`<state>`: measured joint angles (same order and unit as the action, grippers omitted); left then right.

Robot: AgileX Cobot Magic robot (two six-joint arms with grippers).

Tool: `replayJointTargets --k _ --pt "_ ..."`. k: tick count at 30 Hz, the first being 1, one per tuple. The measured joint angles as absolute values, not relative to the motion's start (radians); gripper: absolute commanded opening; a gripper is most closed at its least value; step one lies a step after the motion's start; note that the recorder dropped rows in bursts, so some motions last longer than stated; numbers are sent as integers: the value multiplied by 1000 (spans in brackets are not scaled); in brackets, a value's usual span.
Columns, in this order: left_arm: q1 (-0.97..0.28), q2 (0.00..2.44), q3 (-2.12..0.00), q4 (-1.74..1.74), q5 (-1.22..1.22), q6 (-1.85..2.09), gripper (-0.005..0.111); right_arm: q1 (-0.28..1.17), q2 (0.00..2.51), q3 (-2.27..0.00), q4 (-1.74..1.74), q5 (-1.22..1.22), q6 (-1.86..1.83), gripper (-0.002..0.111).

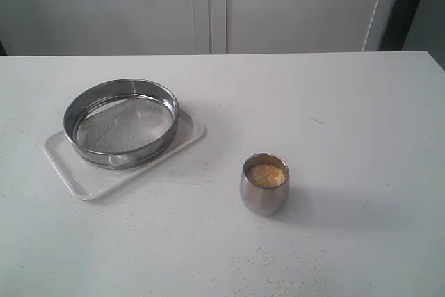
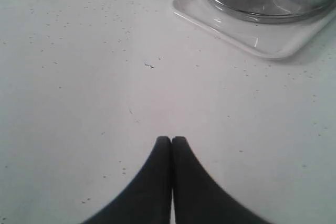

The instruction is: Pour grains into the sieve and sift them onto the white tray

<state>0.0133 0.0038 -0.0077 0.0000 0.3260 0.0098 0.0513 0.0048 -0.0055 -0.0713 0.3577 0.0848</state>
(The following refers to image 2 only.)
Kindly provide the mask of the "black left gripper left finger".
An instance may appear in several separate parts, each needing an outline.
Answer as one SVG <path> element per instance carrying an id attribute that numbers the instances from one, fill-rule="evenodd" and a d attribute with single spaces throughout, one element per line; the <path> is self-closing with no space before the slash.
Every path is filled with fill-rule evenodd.
<path id="1" fill-rule="evenodd" d="M 119 195 L 84 223 L 170 223 L 171 140 L 159 136 L 146 162 Z"/>

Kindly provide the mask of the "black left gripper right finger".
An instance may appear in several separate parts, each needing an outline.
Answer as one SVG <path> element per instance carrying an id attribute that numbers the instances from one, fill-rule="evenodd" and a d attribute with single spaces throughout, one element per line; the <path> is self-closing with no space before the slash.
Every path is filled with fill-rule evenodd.
<path id="1" fill-rule="evenodd" d="M 187 139 L 172 139 L 176 223 L 265 223 L 226 193 L 207 173 Z"/>

